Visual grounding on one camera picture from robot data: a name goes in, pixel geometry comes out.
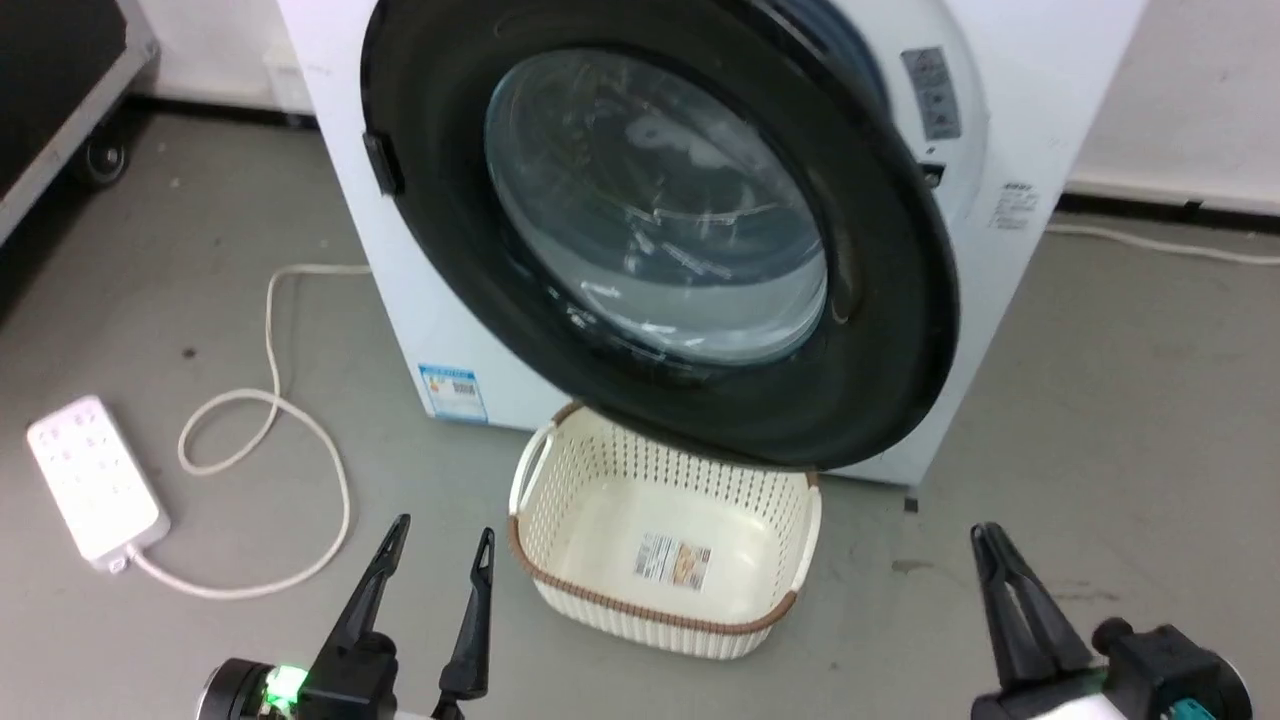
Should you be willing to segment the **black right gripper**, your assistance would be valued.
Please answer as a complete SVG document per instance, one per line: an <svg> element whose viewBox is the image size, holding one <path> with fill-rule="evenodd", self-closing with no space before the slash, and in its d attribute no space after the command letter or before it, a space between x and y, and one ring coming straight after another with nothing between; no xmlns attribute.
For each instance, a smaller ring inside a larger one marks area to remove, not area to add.
<svg viewBox="0 0 1280 720"><path fill-rule="evenodd" d="M1171 624L1137 632L1120 619L1092 635L1102 662L998 524L970 542L1000 688L974 719L1251 719L1240 673Z"/></svg>

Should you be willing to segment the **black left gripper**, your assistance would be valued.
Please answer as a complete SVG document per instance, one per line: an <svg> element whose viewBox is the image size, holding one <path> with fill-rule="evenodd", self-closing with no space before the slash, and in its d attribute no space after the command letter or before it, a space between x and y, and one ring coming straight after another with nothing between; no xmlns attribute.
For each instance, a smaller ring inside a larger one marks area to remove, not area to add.
<svg viewBox="0 0 1280 720"><path fill-rule="evenodd" d="M394 577L411 516L390 524L310 669L228 659L197 698L198 719L393 719L397 647L375 630L387 583ZM486 527L470 571L471 591L439 701L474 701L489 692L492 600L497 534Z"/></svg>

